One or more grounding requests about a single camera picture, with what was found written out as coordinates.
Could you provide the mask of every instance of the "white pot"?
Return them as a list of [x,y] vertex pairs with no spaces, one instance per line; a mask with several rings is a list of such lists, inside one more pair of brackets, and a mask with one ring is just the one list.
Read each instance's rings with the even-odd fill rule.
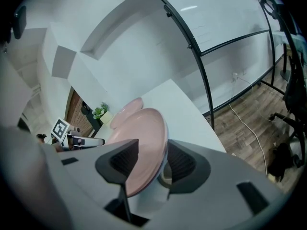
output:
[[107,111],[101,118],[101,122],[105,125],[107,124],[108,122],[110,122],[110,120],[113,118],[113,115]]

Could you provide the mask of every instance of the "white table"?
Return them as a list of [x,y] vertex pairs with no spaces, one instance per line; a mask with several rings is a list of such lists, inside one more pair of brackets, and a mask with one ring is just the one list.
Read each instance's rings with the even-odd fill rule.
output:
[[[193,102],[172,81],[168,80],[142,96],[144,107],[155,108],[166,121],[169,139],[194,143],[220,152],[226,152],[219,138]],[[109,139],[113,130],[103,125],[96,138]],[[157,180],[136,196],[128,198],[133,214],[151,219],[167,201],[169,190]]]
[[[144,107],[155,108],[166,121],[169,139],[181,140],[216,151],[226,152],[219,138],[193,102],[168,80],[142,96]],[[103,125],[95,138],[106,141],[113,130]]]

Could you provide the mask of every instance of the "wooden floor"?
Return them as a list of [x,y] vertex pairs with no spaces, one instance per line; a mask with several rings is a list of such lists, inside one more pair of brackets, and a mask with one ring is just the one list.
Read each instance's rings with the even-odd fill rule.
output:
[[[283,59],[279,61],[275,71],[274,86],[285,90],[287,82],[280,76],[280,70],[283,68]],[[264,79],[271,82],[272,73]],[[287,131],[289,126],[280,119],[276,122],[270,122],[261,117],[256,109],[258,105],[261,114],[269,117],[270,114],[278,112],[287,115],[287,109],[283,95],[273,90],[265,84],[254,87],[254,96],[252,90],[231,103],[232,108],[237,112],[243,122],[245,122],[257,134],[261,146],[264,150],[267,164],[269,165],[274,158],[272,150],[282,142],[287,142]],[[245,127],[233,113],[229,106],[217,111],[214,114],[215,132],[224,145],[227,153],[235,154],[237,157],[245,160],[255,169],[265,173],[263,155],[252,132]],[[286,170],[283,180],[277,185],[288,192],[295,185],[300,176],[302,168],[291,168]]]
[[87,120],[86,115],[81,113],[82,99],[76,91],[73,92],[69,105],[66,121],[75,127],[79,127],[81,134],[88,137],[93,130],[92,125]]

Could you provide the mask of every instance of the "pink plate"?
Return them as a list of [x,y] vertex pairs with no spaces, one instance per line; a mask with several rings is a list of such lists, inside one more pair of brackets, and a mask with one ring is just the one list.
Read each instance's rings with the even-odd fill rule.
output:
[[167,128],[162,115],[145,108],[129,116],[114,130],[107,144],[139,139],[139,157],[126,180],[127,196],[146,187],[158,173],[166,152]]
[[143,100],[141,97],[136,98],[133,101],[129,102],[115,115],[110,124],[110,127],[112,129],[117,128],[127,119],[127,117],[141,110],[142,107],[143,107]]

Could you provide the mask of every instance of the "white tabletop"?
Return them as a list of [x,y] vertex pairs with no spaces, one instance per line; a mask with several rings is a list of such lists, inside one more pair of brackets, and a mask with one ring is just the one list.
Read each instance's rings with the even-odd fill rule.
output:
[[[144,107],[155,108],[166,121],[169,139],[181,140],[216,151],[226,152],[219,138],[193,102],[168,80],[142,96]],[[95,138],[106,141],[113,130],[103,125]]]

